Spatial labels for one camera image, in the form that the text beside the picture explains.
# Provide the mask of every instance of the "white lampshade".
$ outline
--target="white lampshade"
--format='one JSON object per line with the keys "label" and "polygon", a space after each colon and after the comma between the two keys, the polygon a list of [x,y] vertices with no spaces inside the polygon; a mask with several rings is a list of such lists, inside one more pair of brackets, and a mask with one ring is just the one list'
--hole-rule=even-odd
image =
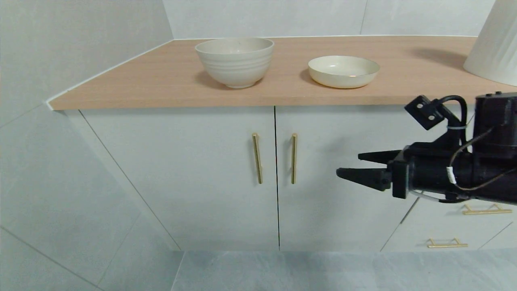
{"label": "white lampshade", "polygon": [[517,86],[517,0],[496,0],[463,68]]}

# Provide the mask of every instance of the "cabinet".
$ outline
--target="cabinet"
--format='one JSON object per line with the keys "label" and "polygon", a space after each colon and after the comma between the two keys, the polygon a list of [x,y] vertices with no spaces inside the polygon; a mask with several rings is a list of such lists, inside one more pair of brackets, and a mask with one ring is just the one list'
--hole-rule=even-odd
{"label": "cabinet", "polygon": [[517,224],[512,223],[493,239],[485,244],[481,249],[503,249],[503,248],[517,248]]}
{"label": "cabinet", "polygon": [[[514,214],[465,215],[467,206],[473,211],[494,209],[492,202],[470,200],[458,204],[442,204],[419,199],[406,219],[386,243],[383,252],[477,250],[512,223]],[[515,212],[515,206],[499,204]],[[457,245],[457,238],[463,247]],[[442,248],[429,248],[435,244]]]}
{"label": "cabinet", "polygon": [[273,107],[82,112],[182,250],[278,250]]}
{"label": "cabinet", "polygon": [[[380,251],[415,197],[395,199],[336,176],[339,167],[380,168],[357,154],[432,141],[402,106],[277,107],[280,249]],[[292,134],[297,134],[292,184]]]}

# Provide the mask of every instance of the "cream plate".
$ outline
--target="cream plate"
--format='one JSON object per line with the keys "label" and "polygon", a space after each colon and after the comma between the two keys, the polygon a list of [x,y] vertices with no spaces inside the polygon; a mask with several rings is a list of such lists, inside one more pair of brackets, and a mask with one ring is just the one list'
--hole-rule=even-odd
{"label": "cream plate", "polygon": [[348,55],[328,55],[309,62],[314,81],[334,88],[358,88],[370,83],[381,67],[374,61]]}

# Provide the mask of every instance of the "drawer handle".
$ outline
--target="drawer handle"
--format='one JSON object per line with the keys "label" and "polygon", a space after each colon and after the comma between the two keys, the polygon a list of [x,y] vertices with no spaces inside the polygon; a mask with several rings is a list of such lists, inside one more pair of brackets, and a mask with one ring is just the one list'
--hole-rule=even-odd
{"label": "drawer handle", "polygon": [[291,174],[291,184],[296,183],[296,154],[298,152],[298,135],[293,134],[291,141],[293,142],[293,152],[291,154],[291,167],[293,173]]}
{"label": "drawer handle", "polygon": [[499,204],[494,203],[492,207],[496,207],[497,209],[486,209],[486,210],[472,210],[469,205],[465,204],[465,208],[467,210],[463,211],[463,215],[478,215],[478,214],[504,214],[504,213],[512,213],[511,209],[503,209]]}
{"label": "drawer handle", "polygon": [[430,249],[442,249],[442,248],[466,248],[468,247],[468,243],[460,243],[460,240],[457,238],[454,238],[454,241],[456,243],[452,244],[437,244],[434,242],[434,239],[429,238],[431,241],[431,244],[428,244],[427,247]]}
{"label": "drawer handle", "polygon": [[258,183],[262,184],[262,163],[260,162],[259,134],[253,133],[253,149],[255,150],[255,163],[257,165]]}

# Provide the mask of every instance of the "white ceramic bowl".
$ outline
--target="white ceramic bowl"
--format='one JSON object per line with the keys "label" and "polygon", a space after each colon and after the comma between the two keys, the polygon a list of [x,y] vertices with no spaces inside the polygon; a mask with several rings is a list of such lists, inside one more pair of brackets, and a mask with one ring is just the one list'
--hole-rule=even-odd
{"label": "white ceramic bowl", "polygon": [[266,74],[274,45],[258,37],[220,38],[202,42],[195,50],[212,78],[239,89],[253,86]]}
{"label": "white ceramic bowl", "polygon": [[328,55],[309,62],[309,74],[322,85],[358,88],[370,83],[381,67],[374,61],[348,55]]}

